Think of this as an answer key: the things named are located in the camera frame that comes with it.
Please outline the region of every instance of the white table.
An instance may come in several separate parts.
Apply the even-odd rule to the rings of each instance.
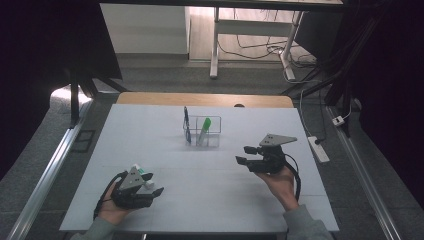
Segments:
[[[222,117],[220,145],[187,146],[183,107],[115,104],[60,230],[84,231],[107,183],[138,163],[165,187],[150,208],[132,212],[119,226],[138,233],[281,233],[282,206],[265,183],[238,165],[243,147],[258,146],[267,133],[296,137],[283,145],[300,169],[300,204],[338,231],[297,109],[188,107],[190,115]]]

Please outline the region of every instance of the table leg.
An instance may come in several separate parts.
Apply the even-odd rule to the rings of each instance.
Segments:
[[[215,8],[211,71],[209,74],[211,79],[216,79],[218,77],[218,27],[219,27],[219,8]]]
[[[286,72],[286,75],[287,75],[287,80],[289,81],[296,80],[288,57],[290,54],[291,46],[293,44],[294,36],[296,35],[297,28],[299,27],[299,22],[300,22],[300,18],[302,17],[302,14],[303,12],[297,12],[297,16],[295,16],[294,22],[292,24],[290,35],[288,36],[288,39],[287,39],[286,47],[284,48],[284,51],[279,54],[280,60],[284,66],[284,71]]]

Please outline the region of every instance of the gray carpet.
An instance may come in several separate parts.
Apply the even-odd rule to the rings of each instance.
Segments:
[[[277,95],[291,86],[281,73],[281,68],[265,65],[252,68],[224,66],[219,69],[218,80],[211,81],[207,67],[122,68],[124,81],[117,82],[132,91]],[[307,70],[297,70],[295,73],[302,77]],[[111,91],[99,81],[96,81],[96,85],[100,90]],[[27,239],[70,238],[71,234],[59,232],[58,228],[117,96],[116,93],[101,93],[96,97],[82,129],[86,134],[94,134],[93,144],[74,144],[74,151],[68,155]],[[56,98],[52,98],[51,102],[51,108],[37,133],[0,182],[0,239],[8,235],[69,124],[69,102]],[[295,102],[295,106],[299,108],[299,103]],[[317,166],[340,227],[340,232],[334,233],[334,236],[337,239],[386,239],[325,110],[322,118],[318,93],[303,100],[302,112],[308,130],[319,138],[326,136],[322,144],[331,161],[326,164],[317,162]],[[355,109],[351,114],[352,139],[400,233],[404,239],[423,239],[423,210],[362,132],[358,116]],[[175,236],[155,237],[151,239],[177,239]],[[140,239],[140,236],[117,234],[116,239]]]

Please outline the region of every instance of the green marker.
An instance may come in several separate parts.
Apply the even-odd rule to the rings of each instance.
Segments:
[[[197,145],[201,146],[203,144],[203,141],[205,140],[206,133],[209,131],[209,127],[211,126],[211,119],[206,118],[205,122],[203,123],[202,130],[200,131],[199,138],[197,139]]]

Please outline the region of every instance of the power strip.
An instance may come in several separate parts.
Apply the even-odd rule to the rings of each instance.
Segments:
[[[322,148],[321,144],[316,144],[315,141],[317,140],[317,137],[308,137],[309,145],[312,148],[312,151],[314,152],[315,156],[318,158],[318,161],[320,163],[323,162],[329,162],[330,159],[327,156],[327,153],[325,153],[324,148]]]

